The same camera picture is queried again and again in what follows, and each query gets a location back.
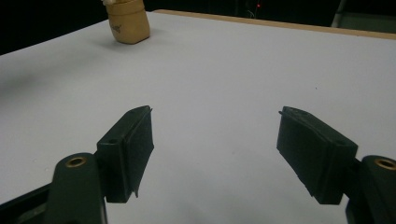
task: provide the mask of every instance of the table surface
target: table surface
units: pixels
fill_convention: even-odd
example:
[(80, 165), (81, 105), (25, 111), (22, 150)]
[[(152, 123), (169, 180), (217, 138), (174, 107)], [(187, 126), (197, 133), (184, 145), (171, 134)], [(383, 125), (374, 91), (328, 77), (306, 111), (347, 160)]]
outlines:
[(154, 151), (139, 198), (109, 223), (347, 223), (319, 205), (276, 149), (283, 105), (396, 158), (396, 41), (148, 13), (151, 37), (116, 42), (107, 21), (0, 57), (0, 203), (93, 153), (129, 109), (150, 105)]

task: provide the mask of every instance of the brown container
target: brown container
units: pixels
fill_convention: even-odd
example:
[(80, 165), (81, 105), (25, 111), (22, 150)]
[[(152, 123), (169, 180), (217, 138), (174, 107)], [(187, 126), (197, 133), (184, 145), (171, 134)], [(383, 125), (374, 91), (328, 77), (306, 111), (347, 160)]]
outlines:
[(119, 0), (106, 5), (111, 32), (117, 41), (135, 44), (149, 37), (149, 20), (143, 0)]

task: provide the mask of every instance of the tabletop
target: tabletop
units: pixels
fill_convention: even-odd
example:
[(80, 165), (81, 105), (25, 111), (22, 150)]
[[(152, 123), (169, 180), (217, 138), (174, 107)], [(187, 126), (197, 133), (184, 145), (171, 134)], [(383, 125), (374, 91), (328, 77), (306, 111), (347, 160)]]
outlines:
[(148, 13), (151, 37), (108, 21), (0, 56), (0, 203), (91, 152), (128, 110), (150, 105), (154, 151), (139, 198), (109, 223), (347, 223), (309, 196), (276, 149), (282, 106), (314, 114), (396, 158), (396, 41)]

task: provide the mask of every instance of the dark background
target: dark background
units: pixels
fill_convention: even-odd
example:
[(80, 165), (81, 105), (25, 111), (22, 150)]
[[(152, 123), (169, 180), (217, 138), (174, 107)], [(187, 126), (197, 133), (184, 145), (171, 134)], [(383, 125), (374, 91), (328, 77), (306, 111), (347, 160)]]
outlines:
[[(107, 19), (100, 0), (1, 0), (0, 55)], [(392, 0), (346, 0), (350, 12), (396, 16)], [(330, 26), (340, 0), (144, 0), (146, 10), (172, 9)]]

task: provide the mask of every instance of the wooden table edge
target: wooden table edge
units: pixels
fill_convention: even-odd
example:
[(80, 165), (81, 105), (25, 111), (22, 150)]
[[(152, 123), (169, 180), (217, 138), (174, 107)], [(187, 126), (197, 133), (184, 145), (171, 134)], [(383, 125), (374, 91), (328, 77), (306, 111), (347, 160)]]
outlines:
[(247, 18), (228, 17), (228, 16), (211, 15), (211, 14), (203, 14), (203, 13), (195, 13), (195, 12), (185, 12), (185, 11), (173, 11), (173, 10), (166, 10), (166, 9), (158, 9), (153, 12), (168, 14), (168, 15), (175, 15), (175, 16), (209, 19), (209, 20), (215, 20), (215, 21), (231, 21), (231, 22), (239, 22), (239, 23), (245, 23), (245, 24), (273, 26), (273, 27), (281, 27), (281, 28), (289, 28), (289, 29), (324, 32), (324, 33), (331, 33), (331, 34), (367, 36), (367, 37), (395, 39), (396, 40), (396, 34), (387, 34), (387, 33), (379, 33), (379, 32), (349, 30), (349, 29), (322, 27), (322, 26), (313, 26), (313, 25), (303, 25), (303, 24), (287, 23), (287, 22), (280, 22), (280, 21), (262, 21), (262, 20), (253, 20), (253, 19), (247, 19)]

